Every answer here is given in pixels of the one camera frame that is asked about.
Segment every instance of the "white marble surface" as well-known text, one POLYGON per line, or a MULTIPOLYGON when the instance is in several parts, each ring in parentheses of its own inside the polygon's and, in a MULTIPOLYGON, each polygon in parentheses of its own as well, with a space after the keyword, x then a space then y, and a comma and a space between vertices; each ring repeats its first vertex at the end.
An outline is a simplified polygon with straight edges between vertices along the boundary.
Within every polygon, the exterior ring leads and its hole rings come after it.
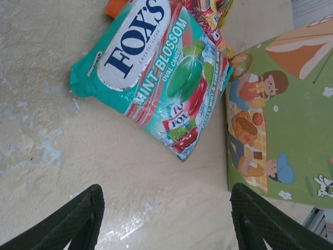
MULTIPOLYGON (((98 183, 96 249, 237 249, 222 105, 181 163, 127 117, 69 93, 71 65, 110 24, 106 3, 0 1, 0 244, 98 183)), ((236 0, 224 35, 240 51, 292 26, 290 0, 236 0)), ((311 209, 272 202, 299 222, 311 209)))

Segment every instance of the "candy bag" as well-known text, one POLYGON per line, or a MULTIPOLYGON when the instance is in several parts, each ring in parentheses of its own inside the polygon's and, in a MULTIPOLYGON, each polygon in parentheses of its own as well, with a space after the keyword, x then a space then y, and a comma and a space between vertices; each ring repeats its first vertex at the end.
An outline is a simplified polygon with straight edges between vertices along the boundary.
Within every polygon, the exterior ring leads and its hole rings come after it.
MULTIPOLYGON (((105 13, 115 18, 127 2, 132 0, 109 0, 105 13)), ((234 0, 180 0, 203 28, 209 39, 227 58, 232 58, 234 50, 225 42, 220 28, 234 5, 234 0)))
POLYGON ((184 161, 222 96, 228 69, 182 2, 136 0, 72 66, 70 88, 132 118, 184 161))

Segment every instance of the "cartoon boy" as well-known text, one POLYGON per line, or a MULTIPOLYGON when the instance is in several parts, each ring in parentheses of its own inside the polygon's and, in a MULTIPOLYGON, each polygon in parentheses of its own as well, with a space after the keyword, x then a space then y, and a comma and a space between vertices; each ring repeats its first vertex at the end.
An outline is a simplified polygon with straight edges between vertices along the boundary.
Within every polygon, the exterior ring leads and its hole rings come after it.
POLYGON ((263 169, 253 161, 256 158, 256 153, 259 152, 251 152, 245 157, 244 144, 230 133, 229 152, 234 167, 237 168, 244 177, 259 177, 266 174, 272 180, 285 184, 293 183, 295 180, 295 173, 292 167, 288 164, 286 153, 280 153, 277 160, 267 161, 266 169, 263 169))
POLYGON ((240 79, 231 82, 229 108, 231 109, 234 103, 242 110, 262 108, 261 100, 282 94, 288 88, 288 84, 286 74, 280 70, 268 71, 262 77, 245 73, 240 79))

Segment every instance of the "blue cap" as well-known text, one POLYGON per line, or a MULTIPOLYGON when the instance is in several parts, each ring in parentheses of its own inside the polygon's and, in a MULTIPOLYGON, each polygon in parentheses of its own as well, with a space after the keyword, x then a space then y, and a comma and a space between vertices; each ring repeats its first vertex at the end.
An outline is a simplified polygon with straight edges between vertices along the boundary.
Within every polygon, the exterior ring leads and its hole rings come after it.
POLYGON ((295 172, 288 163, 286 153, 280 153, 277 158, 277 178, 279 182, 291 184, 295 181, 295 172))

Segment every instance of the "cartoon tent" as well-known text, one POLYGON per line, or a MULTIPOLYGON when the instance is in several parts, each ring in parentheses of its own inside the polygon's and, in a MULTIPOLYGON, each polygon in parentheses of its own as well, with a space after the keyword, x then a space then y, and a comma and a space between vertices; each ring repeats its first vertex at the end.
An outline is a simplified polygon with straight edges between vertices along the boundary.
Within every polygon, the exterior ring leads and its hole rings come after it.
POLYGON ((279 36, 266 47, 266 52, 281 68, 304 80, 332 48, 330 15, 279 36))

